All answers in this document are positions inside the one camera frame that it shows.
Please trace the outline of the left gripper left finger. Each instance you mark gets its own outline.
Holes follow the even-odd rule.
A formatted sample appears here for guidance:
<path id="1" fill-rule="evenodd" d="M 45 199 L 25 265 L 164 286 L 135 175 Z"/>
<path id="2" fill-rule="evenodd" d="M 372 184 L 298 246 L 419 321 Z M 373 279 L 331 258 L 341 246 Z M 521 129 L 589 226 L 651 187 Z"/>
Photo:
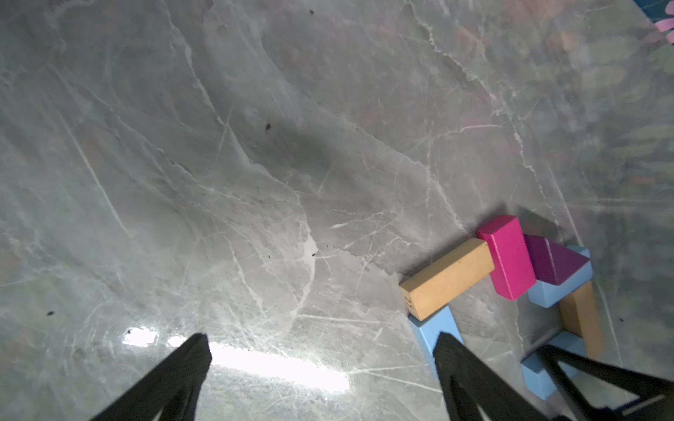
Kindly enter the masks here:
<path id="1" fill-rule="evenodd" d="M 212 363 L 208 337 L 195 333 L 96 420 L 193 420 Z"/>

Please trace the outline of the natural wood block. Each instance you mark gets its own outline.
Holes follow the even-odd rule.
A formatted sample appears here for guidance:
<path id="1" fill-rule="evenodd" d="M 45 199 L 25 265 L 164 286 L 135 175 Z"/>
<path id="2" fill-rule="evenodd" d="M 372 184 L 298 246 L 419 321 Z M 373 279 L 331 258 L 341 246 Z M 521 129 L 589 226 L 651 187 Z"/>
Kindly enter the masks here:
<path id="1" fill-rule="evenodd" d="M 423 321 L 495 270 L 486 241 L 471 238 L 400 284 L 409 313 Z"/>
<path id="2" fill-rule="evenodd" d="M 584 340 L 587 357 L 597 359 L 605 350 L 605 340 L 593 282 L 568 294 L 559 302 L 559 308 L 564 329 Z"/>

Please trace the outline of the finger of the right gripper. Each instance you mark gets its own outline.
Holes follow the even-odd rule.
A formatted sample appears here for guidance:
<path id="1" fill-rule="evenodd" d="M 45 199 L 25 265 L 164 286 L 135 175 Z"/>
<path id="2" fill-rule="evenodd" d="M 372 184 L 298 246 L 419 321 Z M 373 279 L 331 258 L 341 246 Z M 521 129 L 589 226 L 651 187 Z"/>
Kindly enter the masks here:
<path id="1" fill-rule="evenodd" d="M 536 354 L 578 420 L 673 419 L 672 381 L 593 361 L 552 345 L 540 347 Z M 616 409 L 596 408 L 565 374 L 562 364 L 624 389 L 636 399 Z"/>

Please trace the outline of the purple triangular block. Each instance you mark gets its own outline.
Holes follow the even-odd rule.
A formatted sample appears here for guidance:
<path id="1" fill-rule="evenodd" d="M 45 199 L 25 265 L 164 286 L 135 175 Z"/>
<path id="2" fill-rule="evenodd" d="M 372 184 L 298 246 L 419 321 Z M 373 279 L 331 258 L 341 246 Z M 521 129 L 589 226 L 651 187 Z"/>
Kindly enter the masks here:
<path id="1" fill-rule="evenodd" d="M 584 268 L 590 259 L 544 237 L 524 235 L 538 281 L 562 285 Z"/>

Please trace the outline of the magenta rectangular block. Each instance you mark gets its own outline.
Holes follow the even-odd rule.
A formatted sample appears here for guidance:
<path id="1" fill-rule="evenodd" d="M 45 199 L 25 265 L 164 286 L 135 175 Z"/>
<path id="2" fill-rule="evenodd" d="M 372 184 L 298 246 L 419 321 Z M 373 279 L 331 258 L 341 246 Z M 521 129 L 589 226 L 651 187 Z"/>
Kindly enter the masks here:
<path id="1" fill-rule="evenodd" d="M 477 238 L 487 243 L 495 270 L 491 280 L 496 292 L 515 301 L 536 284 L 519 219 L 500 215 L 477 229 Z"/>

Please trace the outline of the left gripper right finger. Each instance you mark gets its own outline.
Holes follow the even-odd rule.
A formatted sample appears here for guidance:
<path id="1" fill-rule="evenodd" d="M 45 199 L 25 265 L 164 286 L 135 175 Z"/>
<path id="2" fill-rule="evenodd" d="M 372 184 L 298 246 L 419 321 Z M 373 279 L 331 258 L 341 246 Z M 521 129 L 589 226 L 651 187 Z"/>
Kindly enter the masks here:
<path id="1" fill-rule="evenodd" d="M 451 420 L 547 419 L 451 334 L 440 334 L 434 358 Z"/>

